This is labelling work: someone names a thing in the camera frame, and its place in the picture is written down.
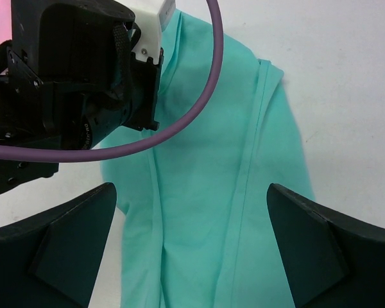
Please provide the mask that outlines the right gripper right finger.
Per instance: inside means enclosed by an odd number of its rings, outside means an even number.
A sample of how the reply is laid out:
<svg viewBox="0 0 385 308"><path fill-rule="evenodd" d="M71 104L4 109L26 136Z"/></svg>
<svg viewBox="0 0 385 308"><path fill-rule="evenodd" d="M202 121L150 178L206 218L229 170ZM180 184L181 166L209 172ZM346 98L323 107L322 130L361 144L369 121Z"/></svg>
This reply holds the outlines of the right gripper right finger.
<svg viewBox="0 0 385 308"><path fill-rule="evenodd" d="M279 184L267 206L296 307L385 307L385 228Z"/></svg>

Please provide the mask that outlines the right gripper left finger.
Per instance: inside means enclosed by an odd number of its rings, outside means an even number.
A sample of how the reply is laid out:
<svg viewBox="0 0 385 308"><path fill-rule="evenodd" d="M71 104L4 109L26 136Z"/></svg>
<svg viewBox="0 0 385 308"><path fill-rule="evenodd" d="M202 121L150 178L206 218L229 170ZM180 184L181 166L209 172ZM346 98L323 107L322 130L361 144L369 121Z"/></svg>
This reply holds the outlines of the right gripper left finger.
<svg viewBox="0 0 385 308"><path fill-rule="evenodd" d="M0 307L88 307L116 207L102 184L0 228Z"/></svg>

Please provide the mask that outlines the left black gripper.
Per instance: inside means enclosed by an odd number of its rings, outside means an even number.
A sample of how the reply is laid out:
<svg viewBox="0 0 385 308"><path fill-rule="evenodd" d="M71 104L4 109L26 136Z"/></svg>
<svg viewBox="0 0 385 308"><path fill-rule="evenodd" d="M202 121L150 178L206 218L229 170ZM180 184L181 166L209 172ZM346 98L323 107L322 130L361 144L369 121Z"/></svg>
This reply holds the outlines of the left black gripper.
<svg viewBox="0 0 385 308"><path fill-rule="evenodd" d="M0 145L88 150L116 128L157 130L164 61L137 60L121 1L12 1L0 45Z"/></svg>

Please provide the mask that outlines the mint green t shirt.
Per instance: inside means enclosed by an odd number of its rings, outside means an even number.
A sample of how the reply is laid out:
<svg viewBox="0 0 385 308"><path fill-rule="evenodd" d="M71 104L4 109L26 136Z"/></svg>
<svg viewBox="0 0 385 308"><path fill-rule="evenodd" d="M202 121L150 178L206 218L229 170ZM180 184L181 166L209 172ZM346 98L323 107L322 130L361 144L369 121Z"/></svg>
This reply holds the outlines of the mint green t shirt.
<svg viewBox="0 0 385 308"><path fill-rule="evenodd" d="M231 37L203 112L159 146L102 163L125 215L123 307L292 307L268 214L312 198L283 72Z"/></svg>

